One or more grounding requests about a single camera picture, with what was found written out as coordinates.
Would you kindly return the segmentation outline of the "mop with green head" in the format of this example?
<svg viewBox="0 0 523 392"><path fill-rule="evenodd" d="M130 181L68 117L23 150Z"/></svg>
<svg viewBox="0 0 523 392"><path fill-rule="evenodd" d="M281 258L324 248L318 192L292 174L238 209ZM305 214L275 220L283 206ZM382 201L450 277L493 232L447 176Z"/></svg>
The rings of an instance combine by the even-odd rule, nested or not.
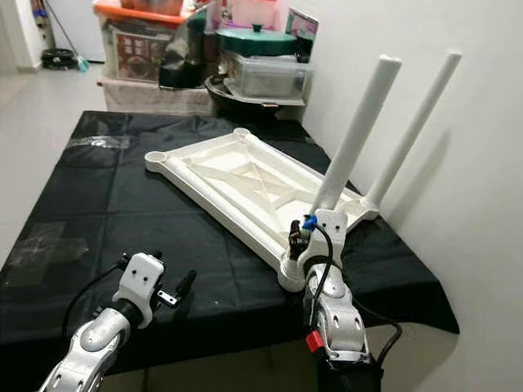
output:
<svg viewBox="0 0 523 392"><path fill-rule="evenodd" d="M75 48L74 41L69 38L69 35L67 33L67 30L64 27L64 24L62 21L60 21L60 16L56 14L55 8L53 8L48 0L41 0L41 3L44 5L46 10L48 11L48 14L52 16L53 19L55 19L55 22L57 23L57 26L59 26L60 32L62 33L62 36L65 38L66 42L69 45L69 50L72 52L72 55L74 55L74 59L76 60L76 68L78 68L79 72L82 72L82 74L86 73L89 70L89 62L86 59L83 59L81 55L79 55L78 49Z"/></svg>

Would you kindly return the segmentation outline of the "white cabinet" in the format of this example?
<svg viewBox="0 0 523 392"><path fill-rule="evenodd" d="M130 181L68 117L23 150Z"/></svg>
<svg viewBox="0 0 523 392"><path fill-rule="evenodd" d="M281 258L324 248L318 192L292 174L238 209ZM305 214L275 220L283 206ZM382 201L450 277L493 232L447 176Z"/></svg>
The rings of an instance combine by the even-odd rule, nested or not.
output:
<svg viewBox="0 0 523 392"><path fill-rule="evenodd" d="M89 62L104 63L101 23L93 0L46 0L56 47L76 51Z"/></svg>

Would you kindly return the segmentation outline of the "black shiny bag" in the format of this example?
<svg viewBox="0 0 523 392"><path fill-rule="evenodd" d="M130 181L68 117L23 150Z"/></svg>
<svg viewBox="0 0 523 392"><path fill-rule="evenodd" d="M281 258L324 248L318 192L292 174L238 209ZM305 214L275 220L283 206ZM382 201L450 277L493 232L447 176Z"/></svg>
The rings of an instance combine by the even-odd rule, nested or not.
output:
<svg viewBox="0 0 523 392"><path fill-rule="evenodd" d="M173 30L159 65L160 88L201 88L212 74L214 50L217 49L210 25L212 9L212 4L203 5Z"/></svg>

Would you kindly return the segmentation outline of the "beige cloth-covered bench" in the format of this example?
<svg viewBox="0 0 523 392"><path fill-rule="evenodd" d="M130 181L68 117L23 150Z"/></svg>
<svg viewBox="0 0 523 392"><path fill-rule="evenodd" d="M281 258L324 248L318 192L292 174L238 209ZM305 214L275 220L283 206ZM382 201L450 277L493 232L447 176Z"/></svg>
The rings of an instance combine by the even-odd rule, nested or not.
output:
<svg viewBox="0 0 523 392"><path fill-rule="evenodd" d="M106 78L98 82L107 109L112 112L209 116L217 111L204 88L165 89L157 83L120 81Z"/></svg>

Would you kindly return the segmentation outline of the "silver robot leg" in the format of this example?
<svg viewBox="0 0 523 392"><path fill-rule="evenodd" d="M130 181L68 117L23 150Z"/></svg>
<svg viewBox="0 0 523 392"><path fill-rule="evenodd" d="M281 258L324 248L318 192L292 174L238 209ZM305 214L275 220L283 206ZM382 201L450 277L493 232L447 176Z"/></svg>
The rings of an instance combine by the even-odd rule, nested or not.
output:
<svg viewBox="0 0 523 392"><path fill-rule="evenodd" d="M377 363L316 362L319 392L381 392L384 370Z"/></svg>

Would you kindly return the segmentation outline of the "clear plastic storage box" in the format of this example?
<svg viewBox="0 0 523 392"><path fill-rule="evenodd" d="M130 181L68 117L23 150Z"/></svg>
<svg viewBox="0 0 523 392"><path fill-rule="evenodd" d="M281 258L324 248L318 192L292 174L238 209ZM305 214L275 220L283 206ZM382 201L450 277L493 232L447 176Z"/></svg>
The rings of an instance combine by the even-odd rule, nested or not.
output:
<svg viewBox="0 0 523 392"><path fill-rule="evenodd" d="M314 67L291 56L247 57L231 51L221 54L226 67L225 85L248 100L302 100Z"/></svg>

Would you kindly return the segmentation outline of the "black tablecloth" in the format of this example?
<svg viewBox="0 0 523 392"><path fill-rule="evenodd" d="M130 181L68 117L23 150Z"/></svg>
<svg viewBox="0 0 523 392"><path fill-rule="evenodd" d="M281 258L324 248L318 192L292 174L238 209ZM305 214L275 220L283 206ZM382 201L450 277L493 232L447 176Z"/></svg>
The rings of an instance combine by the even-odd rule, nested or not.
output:
<svg viewBox="0 0 523 392"><path fill-rule="evenodd" d="M86 111L72 138L132 136L127 149L72 147L57 161L19 240L37 223L64 223L64 238L85 238L75 261L19 266L15 246L2 269L0 392L36 392L68 349L68 330L109 304L118 283L108 275L76 292L122 254L161 251L165 287L197 271L186 306L161 309L135 330L112 372L135 371L302 342L302 303L281 290L269 265L164 176L145 154L178 149L236 128L220 117Z"/></svg>

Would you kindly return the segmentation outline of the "white plastic children table top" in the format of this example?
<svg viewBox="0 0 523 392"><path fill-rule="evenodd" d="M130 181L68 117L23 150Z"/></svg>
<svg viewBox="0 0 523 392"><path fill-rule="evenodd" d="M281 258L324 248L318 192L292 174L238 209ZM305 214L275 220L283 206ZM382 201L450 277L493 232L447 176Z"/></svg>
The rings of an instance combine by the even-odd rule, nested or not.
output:
<svg viewBox="0 0 523 392"><path fill-rule="evenodd" d="M145 154L161 173L277 273L285 291L301 292L309 271L291 257L293 221L311 215L324 175L261 141L247 128L167 152Z"/></svg>

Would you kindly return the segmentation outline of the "black wok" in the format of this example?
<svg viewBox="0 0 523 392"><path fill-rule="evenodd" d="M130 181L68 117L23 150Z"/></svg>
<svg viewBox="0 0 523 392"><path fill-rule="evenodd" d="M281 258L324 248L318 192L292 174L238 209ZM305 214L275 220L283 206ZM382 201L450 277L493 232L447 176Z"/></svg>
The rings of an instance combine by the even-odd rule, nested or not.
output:
<svg viewBox="0 0 523 392"><path fill-rule="evenodd" d="M278 115L291 115L301 105L277 105L272 102L246 102L236 100L230 90L225 86L223 73L209 76L205 79L204 86L214 104L216 116L239 121L239 123L271 123L276 121Z"/></svg>

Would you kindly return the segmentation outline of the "colourful printed carton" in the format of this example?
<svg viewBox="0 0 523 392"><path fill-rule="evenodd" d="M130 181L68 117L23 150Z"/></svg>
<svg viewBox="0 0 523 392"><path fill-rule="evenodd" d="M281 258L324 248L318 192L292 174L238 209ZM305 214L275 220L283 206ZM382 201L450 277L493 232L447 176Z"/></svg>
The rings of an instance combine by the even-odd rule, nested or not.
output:
<svg viewBox="0 0 523 392"><path fill-rule="evenodd" d="M295 37L297 45L296 59L298 63L309 64L311 62L311 50L313 50L316 42L318 27L319 22L313 18L313 16L296 10L294 7L288 8L285 33Z"/></svg>

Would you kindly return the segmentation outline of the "clear tape strip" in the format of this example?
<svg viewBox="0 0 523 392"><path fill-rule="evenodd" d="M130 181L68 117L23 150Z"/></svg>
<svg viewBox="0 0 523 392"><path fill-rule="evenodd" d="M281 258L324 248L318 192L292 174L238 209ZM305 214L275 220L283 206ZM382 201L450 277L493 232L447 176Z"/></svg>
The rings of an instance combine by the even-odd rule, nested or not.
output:
<svg viewBox="0 0 523 392"><path fill-rule="evenodd" d="M132 136L86 136L72 138L67 142L65 149L72 147L100 147L100 149L127 149L131 144Z"/></svg>

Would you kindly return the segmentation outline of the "clear storage box orange lid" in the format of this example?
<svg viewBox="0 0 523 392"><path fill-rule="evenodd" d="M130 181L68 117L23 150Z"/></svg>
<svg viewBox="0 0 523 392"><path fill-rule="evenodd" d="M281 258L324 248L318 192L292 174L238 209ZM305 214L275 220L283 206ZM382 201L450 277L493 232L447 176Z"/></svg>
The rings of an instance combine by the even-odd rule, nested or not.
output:
<svg viewBox="0 0 523 392"><path fill-rule="evenodd" d="M188 18L184 3L180 16L126 10L119 0L93 0L93 10L101 23L105 76L157 82L165 45Z"/></svg>

